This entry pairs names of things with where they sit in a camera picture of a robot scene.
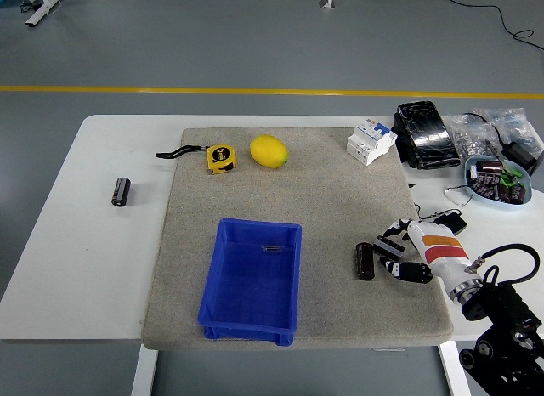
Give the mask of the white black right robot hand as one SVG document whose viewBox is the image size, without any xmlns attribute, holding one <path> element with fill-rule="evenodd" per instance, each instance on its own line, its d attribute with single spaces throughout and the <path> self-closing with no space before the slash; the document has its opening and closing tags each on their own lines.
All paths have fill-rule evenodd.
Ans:
<svg viewBox="0 0 544 396">
<path fill-rule="evenodd" d="M 384 237 L 405 232 L 408 240 L 429 266 L 433 276 L 442 279 L 445 292 L 460 303 L 464 294 L 473 295 L 481 286 L 478 274 L 467 272 L 471 265 L 462 244 L 443 224 L 414 219 L 400 219 L 383 234 Z"/>
</svg>

